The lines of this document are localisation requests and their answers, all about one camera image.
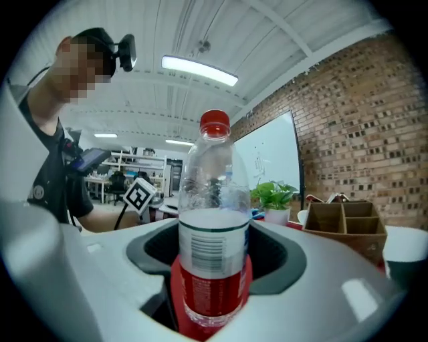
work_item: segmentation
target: hand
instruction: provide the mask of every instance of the hand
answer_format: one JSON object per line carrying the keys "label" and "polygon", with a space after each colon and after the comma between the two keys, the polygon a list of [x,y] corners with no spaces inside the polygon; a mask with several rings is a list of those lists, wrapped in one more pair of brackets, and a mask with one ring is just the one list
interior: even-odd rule
{"label": "hand", "polygon": [[140,216],[135,211],[126,211],[120,220],[119,229],[131,228],[141,225]]}

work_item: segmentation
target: wall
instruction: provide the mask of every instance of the wall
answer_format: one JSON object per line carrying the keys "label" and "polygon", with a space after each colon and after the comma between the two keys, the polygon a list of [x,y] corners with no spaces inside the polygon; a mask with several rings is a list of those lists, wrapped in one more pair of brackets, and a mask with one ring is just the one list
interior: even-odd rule
{"label": "wall", "polygon": [[[386,224],[428,229],[428,102],[398,39],[360,41],[315,65],[232,127],[233,139],[291,110],[306,194],[367,199]],[[293,205],[293,218],[298,205]]]}

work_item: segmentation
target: cardboard divider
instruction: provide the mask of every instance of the cardboard divider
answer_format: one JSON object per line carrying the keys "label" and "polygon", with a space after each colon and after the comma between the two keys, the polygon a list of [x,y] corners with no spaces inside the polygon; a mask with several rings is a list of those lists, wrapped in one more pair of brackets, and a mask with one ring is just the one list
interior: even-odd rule
{"label": "cardboard divider", "polygon": [[381,234],[382,224],[379,217],[347,217],[348,234]]}
{"label": "cardboard divider", "polygon": [[346,223],[341,203],[311,203],[305,230],[346,234]]}
{"label": "cardboard divider", "polygon": [[348,217],[377,217],[375,206],[370,202],[343,203],[345,218]]}
{"label": "cardboard divider", "polygon": [[387,240],[383,220],[369,202],[310,203],[303,231],[346,244],[375,265]]}

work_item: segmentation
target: man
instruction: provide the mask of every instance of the man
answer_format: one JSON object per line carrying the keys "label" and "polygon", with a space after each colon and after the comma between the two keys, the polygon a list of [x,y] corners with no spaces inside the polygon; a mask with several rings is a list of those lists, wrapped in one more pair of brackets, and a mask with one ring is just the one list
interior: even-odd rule
{"label": "man", "polygon": [[[29,125],[49,150],[33,184],[29,202],[48,209],[60,223],[69,223],[70,214],[92,232],[113,230],[118,213],[95,209],[84,179],[67,178],[62,156],[64,129],[59,120],[64,105],[86,97],[94,84],[110,79],[114,73],[114,59],[100,41],[113,43],[103,29],[90,29],[59,44],[56,60],[42,79],[31,88],[19,107]],[[125,212],[119,228],[140,224],[136,212]]]}

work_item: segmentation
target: office chair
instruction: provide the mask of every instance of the office chair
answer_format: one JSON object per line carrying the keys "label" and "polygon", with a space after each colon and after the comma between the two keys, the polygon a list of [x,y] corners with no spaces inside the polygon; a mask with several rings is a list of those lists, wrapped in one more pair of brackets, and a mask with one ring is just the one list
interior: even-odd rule
{"label": "office chair", "polygon": [[123,175],[122,171],[115,171],[115,173],[113,173],[113,175],[110,177],[110,181],[112,184],[108,189],[108,193],[113,194],[114,205],[116,205],[118,201],[123,202],[122,196],[126,192],[125,180],[126,177],[125,175]]}
{"label": "office chair", "polygon": [[145,171],[138,171],[138,174],[136,174],[134,176],[134,180],[136,180],[137,178],[142,178],[146,182],[148,182],[148,183],[150,183],[150,184],[153,185],[153,182],[151,181],[150,177],[148,176],[147,172],[145,172]]}

